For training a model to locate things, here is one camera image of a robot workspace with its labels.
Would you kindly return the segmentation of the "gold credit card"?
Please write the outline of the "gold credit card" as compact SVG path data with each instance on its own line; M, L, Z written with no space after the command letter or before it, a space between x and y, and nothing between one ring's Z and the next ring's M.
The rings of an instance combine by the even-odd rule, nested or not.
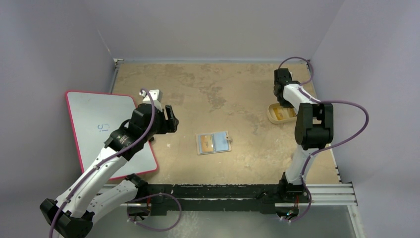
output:
M214 152L212 134L199 135L198 139L199 139L199 151L201 154Z

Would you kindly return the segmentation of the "beige leather card holder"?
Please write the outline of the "beige leather card holder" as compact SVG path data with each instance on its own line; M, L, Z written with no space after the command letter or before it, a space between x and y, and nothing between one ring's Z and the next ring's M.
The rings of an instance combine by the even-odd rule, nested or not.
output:
M199 151L199 135L202 134L212 134L213 137L213 145L214 145L214 152L212 153L206 153L201 154ZM207 154L213 154L213 153L223 153L223 152L230 152L232 151L232 142L233 139L229 135L228 131L218 131L218 132L211 132L211 133L200 133L195 135L196 139L196 148L197 148L197 154L198 155L207 155Z

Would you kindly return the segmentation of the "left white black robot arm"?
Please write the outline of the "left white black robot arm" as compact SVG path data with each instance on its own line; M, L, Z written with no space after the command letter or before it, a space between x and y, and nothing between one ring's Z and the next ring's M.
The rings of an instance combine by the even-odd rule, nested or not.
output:
M98 192L154 135L174 133L178 125L170 105L159 110L153 104L140 104L132 117L110 134L80 178L56 199L41 203L40 210L50 225L49 237L58 232L64 238L84 238L95 223L121 204L153 198L148 184L136 174L101 195Z

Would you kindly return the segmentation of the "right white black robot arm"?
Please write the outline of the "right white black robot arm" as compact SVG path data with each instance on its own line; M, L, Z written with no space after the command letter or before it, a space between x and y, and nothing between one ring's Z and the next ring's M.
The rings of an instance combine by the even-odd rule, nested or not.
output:
M333 139L333 105L321 103L292 79L287 68L274 71L274 95L280 106L297 115L294 137L297 148L292 164L279 181L278 195L285 202L305 192L307 173L315 160L314 152L324 149Z

